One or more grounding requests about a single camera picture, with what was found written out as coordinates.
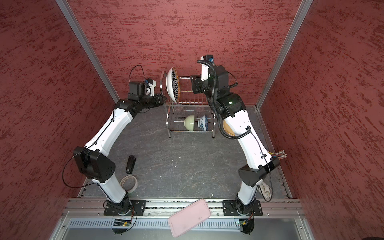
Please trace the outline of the steel two-tier dish rack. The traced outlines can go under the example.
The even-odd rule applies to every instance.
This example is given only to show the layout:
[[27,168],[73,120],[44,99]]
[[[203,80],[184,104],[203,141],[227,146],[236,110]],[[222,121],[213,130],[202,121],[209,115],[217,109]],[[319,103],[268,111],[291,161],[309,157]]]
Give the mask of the steel two-tier dish rack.
[[[166,129],[168,137],[172,137],[172,133],[188,132],[184,127],[184,120],[189,115],[195,116],[195,124],[193,133],[210,133],[212,138],[216,136],[217,118],[209,107],[206,96],[203,94],[194,94],[191,89],[190,77],[179,77],[179,102],[174,103],[168,95],[166,77],[167,71],[160,74],[160,92],[164,94],[168,100],[164,104],[166,111]],[[203,115],[208,118],[208,131],[203,132],[198,127],[198,120]]]

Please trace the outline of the yellow plate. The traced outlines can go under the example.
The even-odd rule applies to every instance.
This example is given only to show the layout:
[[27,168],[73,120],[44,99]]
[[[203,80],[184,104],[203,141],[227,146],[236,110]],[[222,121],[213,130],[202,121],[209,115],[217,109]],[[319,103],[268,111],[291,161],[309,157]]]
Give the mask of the yellow plate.
[[231,129],[231,127],[230,127],[225,121],[223,121],[223,128],[224,128],[225,132],[226,132],[228,135],[230,135],[230,136],[232,136],[232,137],[235,136],[235,133],[233,132],[233,130]]

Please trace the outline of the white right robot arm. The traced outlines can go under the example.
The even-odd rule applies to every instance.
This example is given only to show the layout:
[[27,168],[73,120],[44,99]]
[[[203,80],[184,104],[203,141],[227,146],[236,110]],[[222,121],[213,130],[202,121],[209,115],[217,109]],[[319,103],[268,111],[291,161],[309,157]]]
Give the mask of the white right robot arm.
[[242,184],[237,203],[239,208],[249,207],[258,186],[281,161],[273,157],[261,143],[241,97],[230,92],[228,77],[224,77],[224,85],[220,86],[220,81],[214,82],[212,77],[202,81],[201,76],[194,75],[191,77],[191,88],[195,94],[206,95],[215,115],[222,118],[222,121],[218,121],[220,132],[228,139],[237,140],[244,152],[247,164],[239,169]]

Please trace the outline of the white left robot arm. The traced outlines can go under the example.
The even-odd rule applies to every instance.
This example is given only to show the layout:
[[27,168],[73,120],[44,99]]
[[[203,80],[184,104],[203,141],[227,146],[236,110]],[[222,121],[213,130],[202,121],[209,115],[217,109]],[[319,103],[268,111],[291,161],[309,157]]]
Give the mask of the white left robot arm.
[[116,178],[115,163],[108,158],[112,146],[138,113],[160,107],[166,100],[167,97],[162,94],[130,96],[119,100],[98,133],[84,147],[75,148],[74,159],[80,173],[98,185],[110,202],[120,204],[128,194]]

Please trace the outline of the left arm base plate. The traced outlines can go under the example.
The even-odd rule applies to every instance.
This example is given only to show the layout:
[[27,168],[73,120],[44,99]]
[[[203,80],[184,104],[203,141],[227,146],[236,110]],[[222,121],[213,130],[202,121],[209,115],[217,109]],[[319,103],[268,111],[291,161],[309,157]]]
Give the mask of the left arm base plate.
[[126,200],[121,203],[105,200],[103,203],[104,216],[142,216],[146,203],[146,200]]

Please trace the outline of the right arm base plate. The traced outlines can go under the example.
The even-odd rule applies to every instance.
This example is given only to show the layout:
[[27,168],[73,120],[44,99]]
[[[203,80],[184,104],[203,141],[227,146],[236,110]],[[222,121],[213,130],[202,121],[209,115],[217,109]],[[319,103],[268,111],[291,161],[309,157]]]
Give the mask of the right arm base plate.
[[261,202],[257,200],[248,205],[244,205],[240,200],[224,200],[222,203],[224,216],[263,216]]

